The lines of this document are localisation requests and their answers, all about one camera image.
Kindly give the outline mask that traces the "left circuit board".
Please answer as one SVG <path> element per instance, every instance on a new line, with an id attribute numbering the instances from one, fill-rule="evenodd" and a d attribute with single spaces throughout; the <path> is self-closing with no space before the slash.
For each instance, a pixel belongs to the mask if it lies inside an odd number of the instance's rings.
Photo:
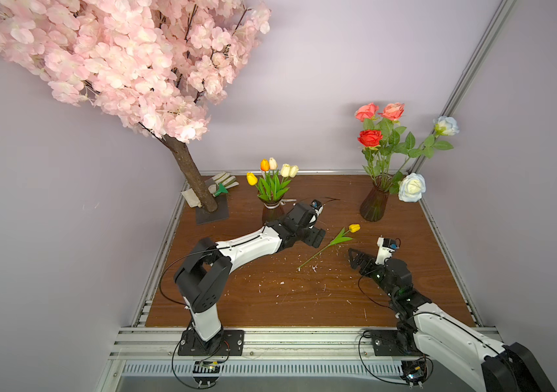
<path id="1" fill-rule="evenodd" d="M 217 361 L 197 361 L 194 363 L 192 377 L 198 390 L 214 387 L 221 377 L 222 363 Z"/>

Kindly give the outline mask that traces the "right circuit board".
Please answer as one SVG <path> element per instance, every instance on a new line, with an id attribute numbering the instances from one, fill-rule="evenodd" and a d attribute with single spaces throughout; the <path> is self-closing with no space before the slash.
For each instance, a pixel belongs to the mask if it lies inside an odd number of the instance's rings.
<path id="1" fill-rule="evenodd" d="M 422 388 L 428 378 L 428 365 L 424 359 L 402 361 L 401 370 L 400 378 L 411 388 L 414 386 Z"/>

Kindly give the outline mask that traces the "left red glass vase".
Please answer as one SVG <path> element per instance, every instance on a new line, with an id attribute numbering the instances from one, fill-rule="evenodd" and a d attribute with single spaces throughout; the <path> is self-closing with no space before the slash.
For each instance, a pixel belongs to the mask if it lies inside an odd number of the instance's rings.
<path id="1" fill-rule="evenodd" d="M 295 199 L 280 199 L 278 201 L 263 202 L 262 222 L 265 224 L 278 220 L 286 214 L 286 208 L 293 207 L 295 203 Z"/>

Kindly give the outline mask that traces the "aluminium mounting rail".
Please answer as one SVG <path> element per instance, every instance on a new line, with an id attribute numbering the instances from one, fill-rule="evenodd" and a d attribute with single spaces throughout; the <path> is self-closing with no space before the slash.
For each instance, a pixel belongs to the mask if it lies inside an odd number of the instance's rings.
<path id="1" fill-rule="evenodd" d="M 197 361 L 222 363 L 221 377 L 380 378 L 400 382 L 401 362 L 421 356 L 375 356 L 363 328 L 244 328 L 242 356 L 178 356 L 184 328 L 123 328 L 119 331 L 105 370 L 102 389 L 113 388 L 122 377 L 174 377 L 196 385 L 192 371 Z"/>

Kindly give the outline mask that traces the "white rose large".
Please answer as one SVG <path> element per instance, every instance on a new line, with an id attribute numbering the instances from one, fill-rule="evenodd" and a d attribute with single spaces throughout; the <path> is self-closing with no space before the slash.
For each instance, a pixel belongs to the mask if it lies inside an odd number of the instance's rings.
<path id="1" fill-rule="evenodd" d="M 401 181 L 398 196 L 403 202 L 416 203 L 422 199 L 425 192 L 425 178 L 421 174 L 411 173 Z"/>

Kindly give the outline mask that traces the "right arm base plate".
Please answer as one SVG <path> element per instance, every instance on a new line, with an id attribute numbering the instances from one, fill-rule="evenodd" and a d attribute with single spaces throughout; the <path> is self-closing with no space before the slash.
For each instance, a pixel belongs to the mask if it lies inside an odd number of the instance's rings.
<path id="1" fill-rule="evenodd" d="M 375 356 L 421 356 L 412 338 L 396 329 L 366 331 Z"/>

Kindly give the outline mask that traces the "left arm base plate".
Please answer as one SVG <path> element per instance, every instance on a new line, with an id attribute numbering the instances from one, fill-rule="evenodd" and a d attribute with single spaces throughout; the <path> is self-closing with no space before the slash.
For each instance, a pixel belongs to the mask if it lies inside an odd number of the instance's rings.
<path id="1" fill-rule="evenodd" d="M 218 332 L 209 341 L 203 341 L 194 329 L 183 332 L 178 345 L 178 356 L 242 356 L 245 332 L 228 329 Z"/>

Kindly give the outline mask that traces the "cream tulip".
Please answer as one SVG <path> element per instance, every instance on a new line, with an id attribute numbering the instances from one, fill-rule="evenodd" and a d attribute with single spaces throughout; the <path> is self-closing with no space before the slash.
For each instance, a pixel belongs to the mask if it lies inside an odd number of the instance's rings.
<path id="1" fill-rule="evenodd" d="M 274 176 L 274 184 L 275 184 L 275 191 L 274 191 L 274 198 L 276 200 L 281 199 L 284 194 L 288 191 L 288 186 L 291 181 L 291 166 L 287 163 L 284 163 L 281 170 L 277 172 Z"/>
<path id="2" fill-rule="evenodd" d="M 297 165 L 284 164 L 281 170 L 281 177 L 283 178 L 282 192 L 286 194 L 289 191 L 289 184 L 291 180 L 297 175 L 299 167 Z"/>
<path id="3" fill-rule="evenodd" d="M 278 175 L 278 163 L 276 161 L 275 158 L 270 158 L 269 159 L 269 174 L 271 176 L 277 176 Z"/>

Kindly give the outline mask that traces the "right purple glass vase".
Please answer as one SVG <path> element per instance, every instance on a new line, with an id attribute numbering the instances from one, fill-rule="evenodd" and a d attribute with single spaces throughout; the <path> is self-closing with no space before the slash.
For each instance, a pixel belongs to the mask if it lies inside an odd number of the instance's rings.
<path id="1" fill-rule="evenodd" d="M 376 180 L 368 196 L 363 200 L 359 212 L 363 219 L 376 222 L 380 221 L 387 207 L 389 191 L 385 187 L 386 180 Z"/>

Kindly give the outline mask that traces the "circuit board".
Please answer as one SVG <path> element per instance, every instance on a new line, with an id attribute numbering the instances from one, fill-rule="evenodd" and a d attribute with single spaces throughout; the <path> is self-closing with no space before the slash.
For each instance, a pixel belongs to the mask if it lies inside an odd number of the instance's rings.
<path id="1" fill-rule="evenodd" d="M 428 378 L 428 365 L 424 359 L 402 361 L 401 370 L 400 378 L 411 388 L 414 386 L 422 388 Z"/>
<path id="2" fill-rule="evenodd" d="M 214 387 L 221 377 L 222 363 L 217 361 L 197 361 L 194 363 L 192 377 L 198 390 Z"/>

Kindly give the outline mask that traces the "pink rose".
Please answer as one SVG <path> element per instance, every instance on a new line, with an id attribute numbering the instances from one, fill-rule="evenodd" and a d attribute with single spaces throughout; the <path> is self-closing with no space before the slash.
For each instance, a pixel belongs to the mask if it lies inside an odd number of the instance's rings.
<path id="1" fill-rule="evenodd" d="M 370 103 L 361 106 L 354 114 L 355 119 L 358 119 L 363 124 L 363 130 L 375 130 L 377 129 L 378 122 L 381 121 L 381 116 L 379 116 L 379 106 Z"/>
<path id="2" fill-rule="evenodd" d="M 394 146 L 400 142 L 402 127 L 399 124 L 404 108 L 405 104 L 392 103 L 384 107 L 383 111 L 379 113 L 381 121 L 378 122 L 377 127 L 381 132 L 381 139 L 378 146 Z"/>

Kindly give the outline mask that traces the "red rose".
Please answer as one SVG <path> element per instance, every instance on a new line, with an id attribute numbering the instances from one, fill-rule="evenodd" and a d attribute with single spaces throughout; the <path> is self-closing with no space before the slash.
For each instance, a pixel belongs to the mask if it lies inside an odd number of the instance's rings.
<path id="1" fill-rule="evenodd" d="M 379 149 L 381 148 L 382 139 L 383 135 L 379 130 L 361 131 L 358 137 L 359 143 L 363 146 L 363 157 L 366 160 L 364 170 L 373 180 L 381 174 L 379 168 L 381 161 Z"/>

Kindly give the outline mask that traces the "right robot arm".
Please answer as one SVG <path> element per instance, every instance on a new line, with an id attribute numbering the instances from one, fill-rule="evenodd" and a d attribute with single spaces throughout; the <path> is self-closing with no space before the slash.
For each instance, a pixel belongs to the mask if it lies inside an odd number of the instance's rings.
<path id="1" fill-rule="evenodd" d="M 466 326 L 415 289 L 404 261 L 349 250 L 352 269 L 372 279 L 389 297 L 397 315 L 401 351 L 422 353 L 442 364 L 475 391 L 554 391 L 533 353 L 517 342 L 510 345 Z"/>

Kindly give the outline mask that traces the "white rose small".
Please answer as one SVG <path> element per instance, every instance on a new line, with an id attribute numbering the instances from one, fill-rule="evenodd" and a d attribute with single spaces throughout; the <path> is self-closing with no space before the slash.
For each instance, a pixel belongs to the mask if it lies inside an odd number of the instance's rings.
<path id="1" fill-rule="evenodd" d="M 406 137 L 404 145 L 407 156 L 401 168 L 404 168 L 411 159 L 427 158 L 434 156 L 435 151 L 452 150 L 453 145 L 447 140 L 447 137 L 454 137 L 460 132 L 456 119 L 449 116 L 440 116 L 434 120 L 433 131 L 418 146 L 409 147 L 410 141 L 415 140 L 414 137 Z"/>

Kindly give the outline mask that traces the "aluminium corner profile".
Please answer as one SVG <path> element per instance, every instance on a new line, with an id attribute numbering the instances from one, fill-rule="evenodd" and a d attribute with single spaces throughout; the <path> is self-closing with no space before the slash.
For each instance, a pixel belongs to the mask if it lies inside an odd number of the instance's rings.
<path id="1" fill-rule="evenodd" d="M 517 3 L 516 0 L 502 0 L 497 3 L 496 10 L 490 17 L 487 27 L 482 32 L 478 44 L 451 90 L 443 109 L 435 118 L 439 116 L 452 117 L 456 113 Z"/>

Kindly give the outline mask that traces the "pink blossom artificial tree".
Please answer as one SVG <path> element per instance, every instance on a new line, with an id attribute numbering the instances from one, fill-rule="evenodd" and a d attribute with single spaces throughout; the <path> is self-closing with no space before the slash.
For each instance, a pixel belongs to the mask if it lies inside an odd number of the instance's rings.
<path id="1" fill-rule="evenodd" d="M 209 105 L 270 31 L 262 1 L 0 1 L 0 56 L 60 102 L 88 102 L 174 155 L 200 204 L 217 209 L 188 144 Z"/>

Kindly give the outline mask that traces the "yellow tulip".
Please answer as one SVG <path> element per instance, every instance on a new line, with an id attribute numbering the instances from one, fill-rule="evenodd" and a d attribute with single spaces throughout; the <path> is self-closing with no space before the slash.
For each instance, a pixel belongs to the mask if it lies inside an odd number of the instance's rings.
<path id="1" fill-rule="evenodd" d="M 359 232 L 360 230 L 361 230 L 361 225 L 360 224 L 351 224 L 351 225 L 348 225 L 345 228 L 342 228 L 333 240 L 331 240 L 325 247 L 323 247 L 321 250 L 319 250 L 313 256 L 311 256 L 307 261 L 305 261 L 300 266 L 298 266 L 297 269 L 302 270 L 314 258 L 316 258 L 317 256 L 320 256 L 327 249 L 329 249 L 331 247 L 334 247 L 335 245 L 339 245 L 339 244 L 342 244 L 342 243 L 347 243 L 349 241 L 352 241 L 353 238 L 351 237 L 351 235 Z"/>
<path id="2" fill-rule="evenodd" d="M 262 179 L 258 178 L 252 172 L 248 172 L 246 174 L 246 178 L 247 178 L 247 183 L 249 184 L 249 186 L 252 186 L 256 189 L 257 197 L 262 201 L 266 201 L 267 200 L 267 194 L 265 192 L 265 187 L 263 186 Z"/>

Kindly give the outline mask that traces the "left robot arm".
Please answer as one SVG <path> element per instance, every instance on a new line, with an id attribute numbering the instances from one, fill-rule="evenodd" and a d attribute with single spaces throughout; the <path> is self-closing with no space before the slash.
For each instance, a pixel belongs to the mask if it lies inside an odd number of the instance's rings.
<path id="1" fill-rule="evenodd" d="M 311 204 L 301 202 L 249 235 L 217 243 L 204 238 L 196 244 L 176 271 L 174 281 L 192 316 L 192 338 L 205 351 L 212 351 L 224 333 L 217 302 L 231 273 L 298 242 L 318 248 L 326 234 L 316 226 L 322 210 L 318 200 Z"/>

